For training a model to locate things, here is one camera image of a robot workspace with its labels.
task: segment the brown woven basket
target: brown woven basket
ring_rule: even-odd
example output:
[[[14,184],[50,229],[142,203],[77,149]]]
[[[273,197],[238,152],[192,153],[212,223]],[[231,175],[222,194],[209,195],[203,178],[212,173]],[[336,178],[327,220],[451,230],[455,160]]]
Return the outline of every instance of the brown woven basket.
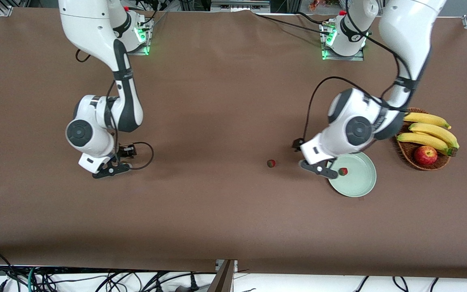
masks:
[[[414,112],[414,113],[425,113],[429,114],[427,111],[423,111],[422,109],[417,109],[416,107],[409,107],[409,111]],[[403,127],[401,127],[401,130],[396,134],[394,141],[396,143],[396,150],[397,153],[400,155],[400,157],[411,167],[417,169],[417,170],[439,170],[448,164],[450,161],[450,157],[446,155],[442,155],[441,153],[438,153],[438,158],[437,161],[434,162],[433,164],[430,165],[420,165],[418,164],[415,159],[413,158],[413,153],[416,151],[417,148],[419,148],[419,144],[415,143],[408,143],[408,142],[400,142],[397,141],[397,135],[401,133],[407,133],[410,132],[408,130],[408,127],[413,124],[413,122],[403,122]]]

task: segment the plate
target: plate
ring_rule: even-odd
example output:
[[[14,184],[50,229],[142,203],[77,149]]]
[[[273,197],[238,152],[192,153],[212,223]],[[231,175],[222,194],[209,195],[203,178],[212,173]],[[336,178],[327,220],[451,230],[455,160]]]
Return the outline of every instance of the plate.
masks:
[[[364,153],[342,155],[332,163],[331,169],[336,172],[347,168],[346,176],[329,179],[336,191],[344,196],[357,198],[368,194],[376,184],[376,168],[371,159]]]

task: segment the teal cable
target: teal cable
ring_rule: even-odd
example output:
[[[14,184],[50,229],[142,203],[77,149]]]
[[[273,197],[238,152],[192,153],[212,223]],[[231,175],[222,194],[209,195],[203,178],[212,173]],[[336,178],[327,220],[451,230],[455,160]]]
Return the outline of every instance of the teal cable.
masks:
[[[28,273],[28,292],[32,292],[32,276],[34,274],[35,268],[31,268],[30,273]]]

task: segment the white surface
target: white surface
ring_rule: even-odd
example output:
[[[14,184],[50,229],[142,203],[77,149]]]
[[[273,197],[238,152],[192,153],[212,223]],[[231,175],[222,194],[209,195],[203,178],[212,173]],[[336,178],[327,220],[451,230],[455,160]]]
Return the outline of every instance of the white surface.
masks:
[[[169,273],[161,279],[166,279],[177,274],[187,272]],[[55,281],[64,279],[83,279],[86,277],[95,277],[97,275],[105,276],[106,274],[65,274],[55,275],[52,278]],[[145,285],[147,281],[155,275],[155,273],[138,273],[141,281]],[[196,275],[198,286],[205,288],[212,282],[214,275]],[[327,276],[327,275],[284,275],[284,274],[235,274],[237,278],[234,280],[233,292],[245,292],[255,288],[254,292],[354,292],[361,283],[362,276]],[[6,279],[5,276],[0,276],[0,284]],[[406,277],[408,289],[410,292],[428,292],[433,278],[421,277]],[[65,282],[57,284],[59,292],[94,292],[98,285],[102,283],[104,277],[91,279],[79,282]],[[397,282],[402,285],[401,279],[397,278]],[[124,283],[129,292],[137,292],[139,282],[134,275],[125,278],[121,283]],[[165,292],[173,292],[178,286],[190,285],[190,277],[181,277],[173,281],[163,284]],[[9,281],[5,288],[5,292],[17,292],[15,281]],[[362,292],[401,292],[394,283],[391,277],[369,277]],[[433,292],[467,292],[467,279],[439,279],[434,287]]]

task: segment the banana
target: banana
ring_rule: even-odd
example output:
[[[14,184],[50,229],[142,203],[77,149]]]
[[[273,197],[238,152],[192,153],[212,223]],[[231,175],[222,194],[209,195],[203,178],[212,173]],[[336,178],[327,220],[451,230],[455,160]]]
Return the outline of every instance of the banana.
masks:
[[[445,119],[430,114],[422,114],[422,113],[409,113],[405,115],[404,118],[407,122],[426,122],[427,124],[432,124],[435,126],[445,127],[447,129],[451,129],[452,127],[446,122]]]
[[[435,138],[430,135],[421,135],[418,133],[401,133],[400,135],[397,135],[397,141],[431,146],[439,150],[444,155],[448,155],[449,157],[454,157],[458,150],[454,147],[448,147],[446,142],[439,138]]]
[[[459,148],[459,144],[457,143],[457,138],[454,134],[450,133],[445,128],[441,128],[439,126],[434,126],[432,124],[426,124],[424,122],[414,122],[413,124],[408,127],[408,129],[414,133],[427,133],[433,135],[436,138],[439,138],[448,144],[450,147]]]

